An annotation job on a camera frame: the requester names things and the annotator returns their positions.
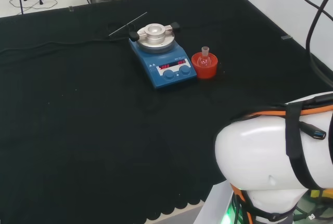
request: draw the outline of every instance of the white wall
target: white wall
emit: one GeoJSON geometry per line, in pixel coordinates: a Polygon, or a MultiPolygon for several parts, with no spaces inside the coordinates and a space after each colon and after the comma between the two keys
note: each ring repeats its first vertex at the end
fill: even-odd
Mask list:
{"type": "MultiPolygon", "coordinates": [[[[305,48],[305,40],[317,9],[303,0],[249,0],[305,48]]],[[[320,5],[322,0],[311,0],[320,5]]],[[[333,0],[325,10],[333,15],[333,0]]],[[[311,51],[333,70],[333,22],[319,19],[311,40],[311,51]]]]}

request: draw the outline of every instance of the black tablecloth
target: black tablecloth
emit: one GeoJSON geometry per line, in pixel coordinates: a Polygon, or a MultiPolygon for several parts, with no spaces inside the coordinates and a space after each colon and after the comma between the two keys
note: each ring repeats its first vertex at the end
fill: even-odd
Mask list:
{"type": "Polygon", "coordinates": [[[189,57],[209,46],[217,76],[154,90],[128,41],[1,54],[2,224],[143,223],[197,204],[224,180],[213,137],[230,117],[328,90],[304,49],[246,0],[132,0],[3,18],[0,49],[102,38],[146,11],[137,29],[177,21],[177,42],[189,57]]]}

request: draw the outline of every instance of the black strap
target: black strap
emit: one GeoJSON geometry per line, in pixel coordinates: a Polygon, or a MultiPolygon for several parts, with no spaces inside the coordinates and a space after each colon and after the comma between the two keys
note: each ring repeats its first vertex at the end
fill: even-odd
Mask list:
{"type": "Polygon", "coordinates": [[[279,213],[268,213],[265,212],[263,210],[260,210],[256,207],[254,207],[251,202],[245,202],[243,201],[239,196],[237,196],[237,200],[240,202],[241,204],[241,209],[242,209],[242,213],[246,213],[249,212],[252,216],[259,216],[262,218],[265,218],[271,222],[276,222],[276,221],[280,221],[284,218],[287,218],[290,214],[292,214],[294,212],[294,210],[296,209],[296,205],[289,211],[279,214],[279,213]]]}
{"type": "Polygon", "coordinates": [[[292,170],[298,181],[307,189],[321,190],[313,180],[303,153],[299,118],[303,102],[295,102],[286,108],[286,153],[289,156],[292,170]]]}
{"type": "Polygon", "coordinates": [[[332,114],[331,122],[329,124],[329,130],[328,130],[328,150],[329,150],[329,155],[331,156],[331,160],[333,163],[333,114],[332,114]]]}

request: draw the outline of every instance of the green light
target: green light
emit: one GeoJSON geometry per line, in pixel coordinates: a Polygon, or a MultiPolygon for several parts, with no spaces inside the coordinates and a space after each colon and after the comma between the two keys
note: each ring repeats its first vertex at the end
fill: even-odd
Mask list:
{"type": "Polygon", "coordinates": [[[221,224],[231,224],[231,220],[230,220],[230,217],[229,217],[228,214],[226,214],[226,215],[223,217],[223,219],[222,219],[222,221],[221,221],[221,224]]]}

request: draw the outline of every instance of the orange cable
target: orange cable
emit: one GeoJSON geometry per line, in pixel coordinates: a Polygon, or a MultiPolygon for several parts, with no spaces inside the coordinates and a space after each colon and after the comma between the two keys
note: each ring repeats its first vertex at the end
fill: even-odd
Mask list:
{"type": "MultiPolygon", "coordinates": [[[[324,106],[324,107],[315,108],[315,109],[302,110],[301,115],[312,115],[312,114],[323,113],[323,112],[327,112],[327,111],[333,111],[333,105],[324,106]]],[[[252,113],[249,116],[254,116],[254,115],[285,116],[286,111],[260,111],[260,112],[252,113]]]]}

